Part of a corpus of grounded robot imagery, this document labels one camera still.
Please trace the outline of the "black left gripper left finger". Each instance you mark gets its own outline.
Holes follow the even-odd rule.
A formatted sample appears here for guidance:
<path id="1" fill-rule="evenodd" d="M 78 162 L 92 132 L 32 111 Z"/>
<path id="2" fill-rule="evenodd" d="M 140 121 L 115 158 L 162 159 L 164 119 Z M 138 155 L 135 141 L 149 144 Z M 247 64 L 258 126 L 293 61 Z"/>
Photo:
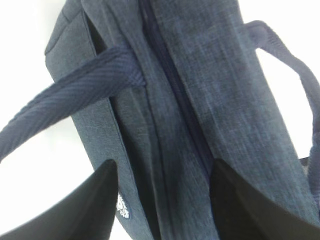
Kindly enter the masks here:
<path id="1" fill-rule="evenodd" d="M 108 240 L 118 198 L 114 160 L 104 161 L 63 200 L 1 235 L 2 240 Z"/>

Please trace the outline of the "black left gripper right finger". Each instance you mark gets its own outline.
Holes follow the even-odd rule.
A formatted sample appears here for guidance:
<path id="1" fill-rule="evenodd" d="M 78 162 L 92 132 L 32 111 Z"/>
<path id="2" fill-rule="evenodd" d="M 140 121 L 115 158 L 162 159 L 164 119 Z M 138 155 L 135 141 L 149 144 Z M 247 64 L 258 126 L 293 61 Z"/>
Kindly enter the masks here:
<path id="1" fill-rule="evenodd" d="M 320 228 L 277 205 L 230 165 L 216 159 L 211 209 L 221 240 L 318 240 Z"/>

